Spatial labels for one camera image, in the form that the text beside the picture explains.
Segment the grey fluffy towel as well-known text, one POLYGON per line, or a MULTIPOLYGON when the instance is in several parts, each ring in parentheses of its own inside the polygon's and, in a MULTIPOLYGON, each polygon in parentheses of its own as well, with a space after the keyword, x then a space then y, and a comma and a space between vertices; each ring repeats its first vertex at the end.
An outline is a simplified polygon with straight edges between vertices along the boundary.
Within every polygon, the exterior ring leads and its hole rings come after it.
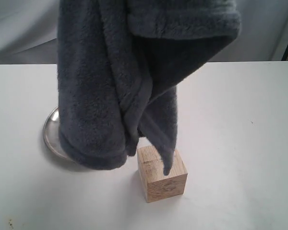
POLYGON ((156 148, 168 175, 177 141, 177 84, 233 42, 233 0, 62 0, 59 139, 87 168, 112 170, 156 148))

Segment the light wooden cube block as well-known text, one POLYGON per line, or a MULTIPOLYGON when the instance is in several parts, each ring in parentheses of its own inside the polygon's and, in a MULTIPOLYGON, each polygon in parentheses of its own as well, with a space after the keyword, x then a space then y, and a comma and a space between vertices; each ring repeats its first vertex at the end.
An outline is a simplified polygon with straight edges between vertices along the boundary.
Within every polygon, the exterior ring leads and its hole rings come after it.
POLYGON ((145 199, 148 203, 182 195, 187 180, 187 170, 177 150, 169 175, 163 174, 163 162, 153 146, 137 150, 138 171, 145 199))

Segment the round stainless steel plate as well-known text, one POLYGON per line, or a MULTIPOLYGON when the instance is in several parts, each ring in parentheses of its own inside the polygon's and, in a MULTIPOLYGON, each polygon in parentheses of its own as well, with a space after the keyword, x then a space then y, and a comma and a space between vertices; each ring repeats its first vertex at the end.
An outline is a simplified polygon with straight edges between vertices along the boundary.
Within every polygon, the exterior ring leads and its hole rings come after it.
POLYGON ((59 125, 59 110, 55 107, 46 118, 41 132, 41 147, 45 159, 60 170, 75 173, 94 172, 72 161, 62 149, 59 141, 59 125))

